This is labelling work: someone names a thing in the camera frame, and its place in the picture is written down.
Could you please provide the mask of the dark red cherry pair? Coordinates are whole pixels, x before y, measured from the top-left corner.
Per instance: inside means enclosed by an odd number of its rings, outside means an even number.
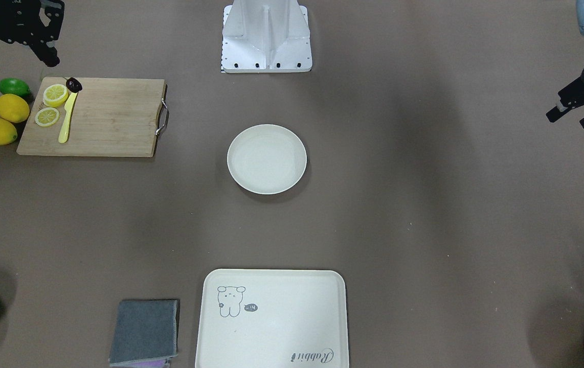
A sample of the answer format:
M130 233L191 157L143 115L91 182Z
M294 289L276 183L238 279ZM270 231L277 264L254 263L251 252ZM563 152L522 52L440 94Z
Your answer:
M82 91L81 82L75 79L74 77L66 79L65 86L70 93L79 93L80 91Z

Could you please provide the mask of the cream round plate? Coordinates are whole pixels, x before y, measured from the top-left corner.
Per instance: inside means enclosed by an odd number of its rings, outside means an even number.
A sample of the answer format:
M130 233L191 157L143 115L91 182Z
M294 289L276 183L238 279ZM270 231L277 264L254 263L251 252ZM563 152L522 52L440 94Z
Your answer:
M233 180L257 195L278 195L295 186L308 162L302 140L283 126L258 124L236 135L227 151Z

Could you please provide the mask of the cream rectangular rabbit tray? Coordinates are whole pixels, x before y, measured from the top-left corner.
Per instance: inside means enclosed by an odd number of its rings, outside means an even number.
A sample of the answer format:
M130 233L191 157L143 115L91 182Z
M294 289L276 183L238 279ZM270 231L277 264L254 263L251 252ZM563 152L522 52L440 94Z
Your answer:
M348 367L346 285L332 270L217 269L204 280L196 367Z

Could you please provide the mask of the lemon slice upper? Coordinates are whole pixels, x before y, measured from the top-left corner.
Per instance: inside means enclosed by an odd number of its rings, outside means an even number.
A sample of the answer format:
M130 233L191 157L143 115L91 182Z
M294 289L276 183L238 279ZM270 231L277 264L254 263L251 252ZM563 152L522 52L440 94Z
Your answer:
M63 84L52 84L44 89L42 101L47 107L59 107L69 98L70 91Z

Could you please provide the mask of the lemon slice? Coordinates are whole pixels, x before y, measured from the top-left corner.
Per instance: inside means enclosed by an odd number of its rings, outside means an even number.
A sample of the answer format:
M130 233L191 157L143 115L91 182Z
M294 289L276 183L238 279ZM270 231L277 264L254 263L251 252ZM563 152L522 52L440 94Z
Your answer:
M56 124L60 119L60 112L54 107L45 107L35 114L34 122L40 127L49 127Z
M70 91L63 84L52 84L44 89L42 101L47 107L59 107L69 98Z

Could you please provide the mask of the green lime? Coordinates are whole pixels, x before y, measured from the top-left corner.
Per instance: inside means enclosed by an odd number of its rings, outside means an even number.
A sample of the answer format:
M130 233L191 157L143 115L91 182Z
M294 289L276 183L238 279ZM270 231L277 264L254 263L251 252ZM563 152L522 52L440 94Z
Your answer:
M17 78L4 78L0 80L0 93L14 94L21 98L29 96L32 91L27 82Z

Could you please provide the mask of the yellow plastic knife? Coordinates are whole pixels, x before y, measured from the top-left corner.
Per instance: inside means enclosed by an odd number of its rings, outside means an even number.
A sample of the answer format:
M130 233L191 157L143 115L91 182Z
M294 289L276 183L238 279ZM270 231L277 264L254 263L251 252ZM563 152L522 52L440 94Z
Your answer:
M64 103L65 116L58 136L58 142L60 144L65 144L69 140L73 107L75 106L77 95L78 93L70 93L68 99Z

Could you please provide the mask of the lemon slice lower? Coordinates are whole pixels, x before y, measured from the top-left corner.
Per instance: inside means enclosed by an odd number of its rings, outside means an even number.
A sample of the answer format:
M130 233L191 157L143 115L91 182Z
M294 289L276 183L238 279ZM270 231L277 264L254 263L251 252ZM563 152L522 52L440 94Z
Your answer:
M54 107L45 107L35 114L34 122L40 127L49 127L56 124L60 119L60 112Z

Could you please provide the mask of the yellow lemon upper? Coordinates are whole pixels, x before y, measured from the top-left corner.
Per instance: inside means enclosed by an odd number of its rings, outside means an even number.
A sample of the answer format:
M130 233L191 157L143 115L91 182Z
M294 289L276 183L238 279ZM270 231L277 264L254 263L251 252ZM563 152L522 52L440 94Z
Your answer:
M29 104L15 94L0 96L0 118L13 124L22 123L30 116Z

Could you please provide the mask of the bamboo cutting board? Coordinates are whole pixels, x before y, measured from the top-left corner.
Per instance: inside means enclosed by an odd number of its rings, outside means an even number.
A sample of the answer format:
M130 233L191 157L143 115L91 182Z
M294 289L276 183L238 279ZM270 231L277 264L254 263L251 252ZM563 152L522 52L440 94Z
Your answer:
M73 106L69 138L58 140L62 120L49 127L35 123L44 108L43 93L65 77L45 77L35 91L32 112L17 147L21 155L152 157L160 133L163 79L79 78L82 91Z

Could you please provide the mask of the grey folded cloth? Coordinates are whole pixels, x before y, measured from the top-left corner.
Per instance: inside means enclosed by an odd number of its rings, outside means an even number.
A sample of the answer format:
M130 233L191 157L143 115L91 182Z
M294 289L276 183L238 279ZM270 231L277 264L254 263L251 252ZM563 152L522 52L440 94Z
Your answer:
M177 299L124 299L118 305L110 367L169 367L177 356Z

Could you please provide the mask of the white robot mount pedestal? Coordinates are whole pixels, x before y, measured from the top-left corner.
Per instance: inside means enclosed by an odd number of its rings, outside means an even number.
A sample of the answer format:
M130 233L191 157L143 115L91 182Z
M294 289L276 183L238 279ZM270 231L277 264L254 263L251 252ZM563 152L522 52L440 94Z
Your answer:
M312 69L308 9L297 1L233 1L222 16L221 72Z

